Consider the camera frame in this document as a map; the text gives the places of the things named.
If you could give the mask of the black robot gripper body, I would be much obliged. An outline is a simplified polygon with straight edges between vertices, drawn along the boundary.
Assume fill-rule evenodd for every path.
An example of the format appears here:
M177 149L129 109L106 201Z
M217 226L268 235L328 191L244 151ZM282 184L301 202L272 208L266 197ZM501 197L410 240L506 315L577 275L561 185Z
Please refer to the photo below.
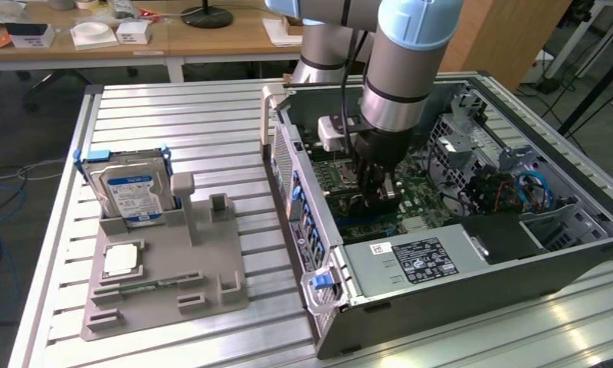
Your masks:
M405 158L410 141L412 130L388 132L373 129L361 131L353 144L357 156L369 164L382 169L394 169Z

